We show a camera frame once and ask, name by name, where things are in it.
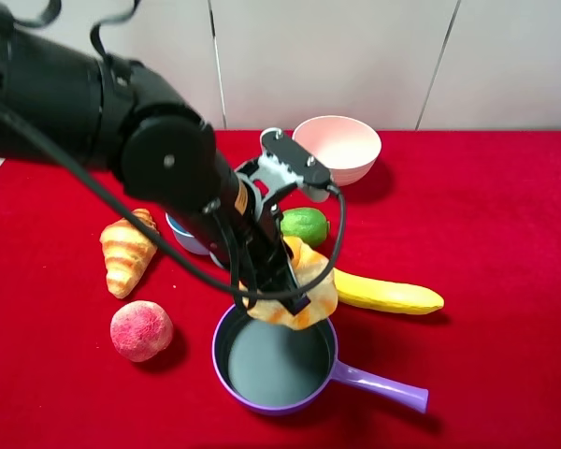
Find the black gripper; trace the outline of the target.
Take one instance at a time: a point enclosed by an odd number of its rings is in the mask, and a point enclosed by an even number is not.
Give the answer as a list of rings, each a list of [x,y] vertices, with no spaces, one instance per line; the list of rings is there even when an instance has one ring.
[[[296,292],[300,284],[281,242],[279,215],[264,211],[262,196],[248,178],[255,166],[251,160],[236,172],[222,158],[214,162],[216,189],[209,218],[217,232],[211,242],[218,248],[213,253],[229,269],[235,290],[244,285],[249,299],[278,299],[297,315],[310,300]]]

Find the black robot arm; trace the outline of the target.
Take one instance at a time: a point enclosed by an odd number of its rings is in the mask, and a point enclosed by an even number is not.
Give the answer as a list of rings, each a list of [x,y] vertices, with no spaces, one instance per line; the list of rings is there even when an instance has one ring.
[[[110,172],[133,198],[160,205],[230,272],[224,290],[247,310],[279,302],[296,315],[313,294],[296,277],[274,199],[219,152],[212,126],[157,72],[107,51],[106,25],[128,22],[138,2],[95,23],[93,54],[41,37],[62,5],[33,19],[0,2],[0,157],[66,168],[113,209],[93,177]]]

